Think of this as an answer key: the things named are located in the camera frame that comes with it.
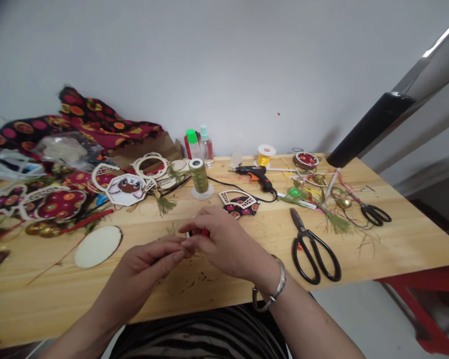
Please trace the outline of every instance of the woman's left hand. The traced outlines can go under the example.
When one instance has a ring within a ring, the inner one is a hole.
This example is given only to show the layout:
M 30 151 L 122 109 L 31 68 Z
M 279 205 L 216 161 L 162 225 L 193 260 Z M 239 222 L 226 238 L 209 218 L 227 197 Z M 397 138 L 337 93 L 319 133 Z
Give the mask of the woman's left hand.
M 90 312 L 119 327 L 141 310 L 160 279 L 194 251 L 181 246 L 186 238 L 167 236 L 130 248 L 121 258 Z

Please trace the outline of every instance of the red stool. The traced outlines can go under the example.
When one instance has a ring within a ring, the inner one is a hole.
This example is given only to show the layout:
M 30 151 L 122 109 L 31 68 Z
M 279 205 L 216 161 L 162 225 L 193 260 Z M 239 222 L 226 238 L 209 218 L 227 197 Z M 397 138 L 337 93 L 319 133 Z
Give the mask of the red stool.
M 449 338 L 408 290 L 408 288 L 415 288 L 449 292 L 449 267 L 381 278 L 376 281 L 387 283 L 393 287 L 409 309 L 413 311 L 416 319 L 428 331 L 430 336 L 428 340 L 417 338 L 421 347 L 429 353 L 449 355 Z

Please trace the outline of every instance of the woman's right hand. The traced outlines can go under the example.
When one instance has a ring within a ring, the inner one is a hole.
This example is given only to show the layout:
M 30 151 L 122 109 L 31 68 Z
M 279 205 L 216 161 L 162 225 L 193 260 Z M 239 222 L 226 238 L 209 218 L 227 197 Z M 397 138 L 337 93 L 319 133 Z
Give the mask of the woman's right hand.
M 207 229 L 210 236 L 199 234 L 202 229 Z M 224 209 L 202 208 L 179 230 L 180 233 L 188 231 L 195 234 L 182 242 L 183 247 L 201 250 L 222 272 L 253 282 L 261 292 L 272 294 L 276 290 L 278 262 Z

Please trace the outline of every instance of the cardboard box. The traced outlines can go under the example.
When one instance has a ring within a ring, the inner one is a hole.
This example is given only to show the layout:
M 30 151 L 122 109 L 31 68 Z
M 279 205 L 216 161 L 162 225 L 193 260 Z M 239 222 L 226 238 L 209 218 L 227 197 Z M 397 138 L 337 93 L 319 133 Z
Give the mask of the cardboard box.
M 181 152 L 181 142 L 176 139 L 173 140 L 170 134 L 164 131 L 158 138 L 149 138 L 141 145 L 130 145 L 125 148 L 113 150 L 110 157 L 117 163 L 120 168 L 131 169 L 132 163 L 137 159 L 141 158 L 149 152 L 158 152 L 169 161 L 181 160 L 183 159 L 183 154 Z M 158 162 L 143 169 L 144 172 L 151 172 L 157 170 L 159 166 L 163 164 Z

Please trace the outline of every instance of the black scissors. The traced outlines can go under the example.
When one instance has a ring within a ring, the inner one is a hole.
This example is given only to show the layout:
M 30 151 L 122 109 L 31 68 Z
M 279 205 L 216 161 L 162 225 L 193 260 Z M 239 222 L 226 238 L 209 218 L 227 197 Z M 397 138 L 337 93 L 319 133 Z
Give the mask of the black scissors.
M 303 237 L 308 237 L 309 241 L 311 242 L 311 247 L 313 247 L 313 252 L 314 252 L 314 255 L 316 256 L 316 260 L 318 261 L 319 267 L 323 271 L 324 275 L 326 277 L 328 277 L 328 279 L 330 281 L 339 282 L 341 280 L 341 266 L 339 265 L 339 261 L 336 258 L 336 255 L 334 254 L 334 252 L 316 234 L 314 234 L 310 230 L 304 228 L 304 223 L 301 220 L 301 217 L 299 216 L 298 212 L 294 208 L 291 208 L 291 217 L 293 218 L 294 225 L 298 229 L 298 236 L 293 241 L 293 247 L 291 250 L 291 254 L 293 256 L 294 266 L 298 270 L 299 274 L 301 274 L 301 276 L 311 284 L 316 285 L 316 284 L 319 284 L 319 282 L 321 282 L 321 273 L 319 273 L 318 266 L 316 265 L 316 262 L 314 261 L 313 257 L 311 256 L 311 253 L 309 252 L 309 249 L 306 247 L 306 245 L 304 244 L 304 241 L 303 241 Z M 318 245 L 316 244 L 316 242 L 319 242 L 324 247 L 324 249 L 326 249 L 326 252 L 328 252 L 329 255 L 331 256 L 331 259 L 333 260 L 334 270 L 335 270 L 334 276 L 332 276 L 331 273 L 329 273 L 329 271 L 324 266 L 324 262 L 323 262 L 323 259 L 321 258 L 321 254 L 319 253 Z M 306 275 L 306 273 L 304 273 L 301 266 L 299 265 L 298 244 L 301 244 L 301 247 L 303 248 L 304 253 L 306 253 L 306 257 L 308 257 L 309 262 L 313 266 L 314 275 L 315 275 L 314 279 L 309 278 Z
M 352 193 L 349 194 L 361 205 L 363 216 L 373 225 L 381 227 L 384 222 L 389 223 L 392 221 L 392 218 L 379 207 L 373 206 L 372 204 L 365 204 Z

